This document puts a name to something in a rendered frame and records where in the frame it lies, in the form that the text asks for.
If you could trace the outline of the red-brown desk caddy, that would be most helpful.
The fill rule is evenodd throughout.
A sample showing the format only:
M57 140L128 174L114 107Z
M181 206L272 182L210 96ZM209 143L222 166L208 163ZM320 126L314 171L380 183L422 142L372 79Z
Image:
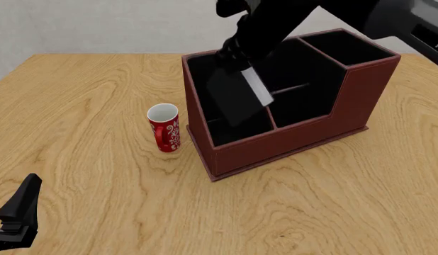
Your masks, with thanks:
M232 127L206 88L214 54L181 59L186 128L212 181L364 131L400 61L345 29L287 38L254 66L274 102Z

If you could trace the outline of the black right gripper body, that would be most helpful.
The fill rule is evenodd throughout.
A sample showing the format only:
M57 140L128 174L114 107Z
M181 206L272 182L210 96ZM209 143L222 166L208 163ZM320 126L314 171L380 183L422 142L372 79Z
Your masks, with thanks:
M270 23L245 14L237 23L237 31L221 48L222 60L263 59L274 50L276 36Z

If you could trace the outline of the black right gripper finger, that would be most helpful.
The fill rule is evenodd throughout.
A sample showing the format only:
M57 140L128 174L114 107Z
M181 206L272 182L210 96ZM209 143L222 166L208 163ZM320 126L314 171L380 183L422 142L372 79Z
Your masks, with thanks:
M243 71L249 68L248 59L245 57L236 57L229 52L217 51L215 54L216 66L226 71Z

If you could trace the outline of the red mug with white pattern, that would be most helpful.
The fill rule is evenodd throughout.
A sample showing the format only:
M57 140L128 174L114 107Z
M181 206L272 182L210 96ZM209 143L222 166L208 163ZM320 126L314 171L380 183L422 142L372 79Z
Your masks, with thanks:
M147 119L159 150L178 150L181 144L178 108L171 103L158 103L148 110Z

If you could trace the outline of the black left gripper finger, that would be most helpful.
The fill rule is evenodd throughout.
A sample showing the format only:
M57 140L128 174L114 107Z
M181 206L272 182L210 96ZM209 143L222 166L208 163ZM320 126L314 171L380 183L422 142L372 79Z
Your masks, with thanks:
M42 180L37 174L29 174L12 197L0 208L3 224L38 228L38 196Z

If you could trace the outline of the black book with white pages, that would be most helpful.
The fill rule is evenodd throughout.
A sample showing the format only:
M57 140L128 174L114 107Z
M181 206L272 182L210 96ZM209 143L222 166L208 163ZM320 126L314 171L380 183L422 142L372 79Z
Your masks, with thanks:
M240 71L217 68L206 88L229 125L236 127L273 103L264 82L250 66Z

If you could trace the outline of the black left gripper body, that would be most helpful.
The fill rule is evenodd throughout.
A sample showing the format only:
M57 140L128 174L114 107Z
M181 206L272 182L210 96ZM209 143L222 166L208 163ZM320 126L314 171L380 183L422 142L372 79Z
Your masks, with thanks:
M0 227L0 250L30 248L38 233L38 225L11 222Z

